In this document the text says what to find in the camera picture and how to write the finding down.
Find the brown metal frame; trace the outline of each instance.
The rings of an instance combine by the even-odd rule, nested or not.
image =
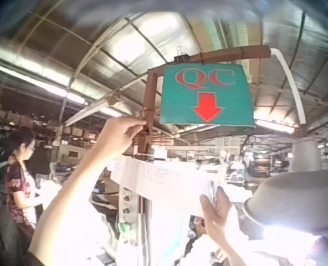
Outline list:
[[[246,47],[236,47],[229,49],[221,49],[212,52],[196,54],[188,58],[187,63],[220,63],[227,61],[235,61],[253,58],[269,58],[271,56],[270,48],[267,45],[252,45]],[[148,154],[153,133],[153,122],[155,113],[155,96],[157,89],[157,80],[159,76],[163,76],[168,64],[152,68],[148,71],[148,78],[143,99],[142,118],[146,119],[147,126],[145,135],[140,135],[138,151],[141,154]]]

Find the metal pole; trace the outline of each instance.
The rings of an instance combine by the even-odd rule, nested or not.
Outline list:
[[[138,153],[149,154],[153,135],[155,113],[155,96],[158,76],[152,70],[148,73],[146,90],[143,98],[142,118],[146,119],[145,134],[139,135]],[[147,156],[138,155],[139,160],[146,161]],[[150,265],[150,202],[139,196],[137,228],[137,266]]]

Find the fluorescent light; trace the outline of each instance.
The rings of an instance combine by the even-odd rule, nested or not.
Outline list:
[[[76,103],[79,103],[79,104],[85,103],[85,99],[83,97],[80,97],[74,93],[67,93],[66,97],[67,97],[67,99],[74,101]]]
[[[113,117],[119,117],[122,115],[120,112],[117,112],[117,111],[107,108],[107,107],[101,107],[100,112],[103,112],[104,114],[110,115]]]
[[[36,85],[36,86],[40,87],[40,88],[43,88],[46,91],[48,91],[50,93],[53,93],[55,95],[58,95],[58,96],[61,96],[61,97],[67,97],[67,99],[69,99],[71,101],[74,101],[76,103],[79,103],[79,104],[84,104],[85,103],[85,104],[87,104],[83,97],[78,96],[74,93],[67,93],[66,90],[64,90],[60,87],[57,87],[57,86],[54,86],[52,84],[45,83],[45,82],[42,82],[42,81],[39,81],[39,80],[36,80],[36,79],[33,79],[33,78],[30,78],[29,76],[19,74],[15,71],[4,68],[2,66],[0,66],[0,71],[2,71],[4,73],[7,73],[11,76],[15,76],[16,78],[22,79],[24,81],[27,81],[28,83],[31,83],[33,85]]]
[[[258,126],[267,127],[268,129],[273,129],[277,131],[287,132],[289,134],[292,134],[295,131],[293,127],[285,126],[281,124],[275,124],[264,120],[256,120],[256,123]]]

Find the teal sign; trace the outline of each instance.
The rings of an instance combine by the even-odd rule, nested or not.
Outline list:
[[[167,66],[160,123],[254,126],[243,67],[230,64]]]

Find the hand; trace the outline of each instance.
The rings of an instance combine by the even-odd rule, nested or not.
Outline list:
[[[109,119],[96,142],[107,158],[116,158],[132,144],[132,139],[143,129],[146,121],[135,118]]]
[[[244,236],[239,229],[237,210],[221,187],[217,188],[215,206],[205,195],[200,196],[200,202],[207,234],[228,254]]]

